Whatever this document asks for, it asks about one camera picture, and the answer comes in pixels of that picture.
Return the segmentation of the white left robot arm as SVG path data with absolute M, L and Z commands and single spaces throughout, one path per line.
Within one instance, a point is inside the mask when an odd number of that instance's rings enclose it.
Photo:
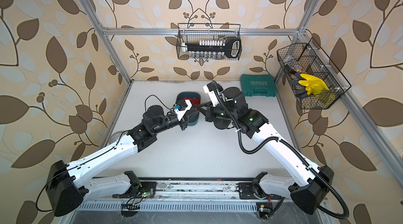
M 189 117 L 196 113 L 196 107 L 188 100 L 174 105 L 174 111 L 164 113 L 159 105 L 149 107 L 141 123 L 125 131 L 117 141 L 97 152 L 68 164 L 58 161 L 51 166 L 46 192 L 51 210 L 56 217 L 64 216 L 78 208 L 86 200 L 105 196 L 135 199 L 144 190 L 134 172 L 97 178 L 100 172 L 113 164 L 135 155 L 157 140 L 157 134 L 179 126 L 185 130 Z

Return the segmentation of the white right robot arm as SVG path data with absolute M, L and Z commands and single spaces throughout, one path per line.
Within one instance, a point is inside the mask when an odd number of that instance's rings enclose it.
M 311 215 L 319 209 L 336 219 L 349 217 L 347 204 L 332 187 L 334 172 L 331 168 L 319 166 L 286 141 L 264 115 L 248 107 L 239 88 L 223 89 L 212 81 L 203 90 L 211 100 L 205 104 L 207 121 L 232 124 L 243 153 L 252 155 L 266 149 L 290 174 L 285 178 L 261 173 L 256 178 L 256 195 L 263 192 L 289 198 Z

